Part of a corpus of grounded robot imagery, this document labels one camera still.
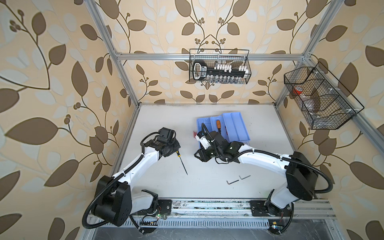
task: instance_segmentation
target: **white tabletop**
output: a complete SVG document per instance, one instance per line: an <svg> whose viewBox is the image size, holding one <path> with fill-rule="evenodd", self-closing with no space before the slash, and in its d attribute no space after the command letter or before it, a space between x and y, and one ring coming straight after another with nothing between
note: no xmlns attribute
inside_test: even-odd
<svg viewBox="0 0 384 240"><path fill-rule="evenodd" d="M193 137L196 119L241 112L254 148L279 154L293 150L272 105L144 105L141 107L121 168L141 153L140 141L162 127L173 129L180 143L186 175L176 153L162 157L139 179L135 191L151 190L159 197L265 198L285 178L261 167L201 162L193 156L198 143ZM239 180L231 185L228 182Z"/></svg>

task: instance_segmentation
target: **wire basket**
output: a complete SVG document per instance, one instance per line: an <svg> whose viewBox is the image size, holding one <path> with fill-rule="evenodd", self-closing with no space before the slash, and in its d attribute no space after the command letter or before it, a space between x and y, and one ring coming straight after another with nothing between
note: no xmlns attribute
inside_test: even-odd
<svg viewBox="0 0 384 240"><path fill-rule="evenodd" d="M252 74L248 54L249 50L190 49L189 82L247 84Z"/></svg>
<svg viewBox="0 0 384 240"><path fill-rule="evenodd" d="M338 83L334 87L323 74L330 73ZM335 130L364 109L361 102L319 62L284 74L284 84L303 113L311 129ZM353 100L358 108L349 102Z"/></svg>

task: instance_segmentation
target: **wall-mounted basket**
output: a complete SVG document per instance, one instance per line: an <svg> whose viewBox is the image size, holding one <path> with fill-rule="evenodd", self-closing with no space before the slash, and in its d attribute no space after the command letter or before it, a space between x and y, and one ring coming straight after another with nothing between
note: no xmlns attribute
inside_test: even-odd
<svg viewBox="0 0 384 240"><path fill-rule="evenodd" d="M247 84L251 77L249 50L190 49L190 83Z"/></svg>
<svg viewBox="0 0 384 240"><path fill-rule="evenodd" d="M328 82L325 74L329 74L327 76L337 83L337 87ZM311 129L338 129L364 109L321 62L315 67L301 67L284 74L284 84Z"/></svg>

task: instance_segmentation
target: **blue plastic tool tray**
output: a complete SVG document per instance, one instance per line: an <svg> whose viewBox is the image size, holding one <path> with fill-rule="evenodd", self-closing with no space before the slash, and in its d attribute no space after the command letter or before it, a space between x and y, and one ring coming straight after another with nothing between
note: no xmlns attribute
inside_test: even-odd
<svg viewBox="0 0 384 240"><path fill-rule="evenodd" d="M228 141L238 141L248 143L250 138L248 135L247 128L245 127L243 117L241 113L223 113L217 117L210 118L198 118L197 129L201 131L201 123L203 122L208 131L217 131L216 120L220 120L221 123L221 135Z"/></svg>

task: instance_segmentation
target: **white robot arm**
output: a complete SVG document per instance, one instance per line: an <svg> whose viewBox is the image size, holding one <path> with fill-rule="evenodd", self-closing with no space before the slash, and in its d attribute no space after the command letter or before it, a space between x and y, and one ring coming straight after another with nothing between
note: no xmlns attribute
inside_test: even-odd
<svg viewBox="0 0 384 240"><path fill-rule="evenodd" d="M220 133L208 132L204 123L195 138L202 146L195 153L195 157L202 162L219 158L228 163L256 165L286 177L286 181L279 188L272 190L265 202L266 211L271 215L278 215L281 209L291 202L299 199L310 201L315 193L326 193L333 188L329 177L313 167L300 152L294 152L292 155L274 154L254 149L242 142L228 143ZM328 188L315 190L318 175L327 180Z"/></svg>
<svg viewBox="0 0 384 240"><path fill-rule="evenodd" d="M144 143L145 139L154 134L156 136L153 140ZM141 154L128 166L112 177L103 176L99 180L95 198L83 215L83 227L95 228L108 222L121 226L132 213L143 210L148 214L153 214L156 211L157 194L148 190L132 194L131 190L145 171L161 157L168 157L174 152L178 152L180 144L176 140L176 132L174 130L162 128L158 132L153 132L146 136L140 142L140 145ZM104 219L104 221L97 224L89 224L87 216L90 212Z"/></svg>

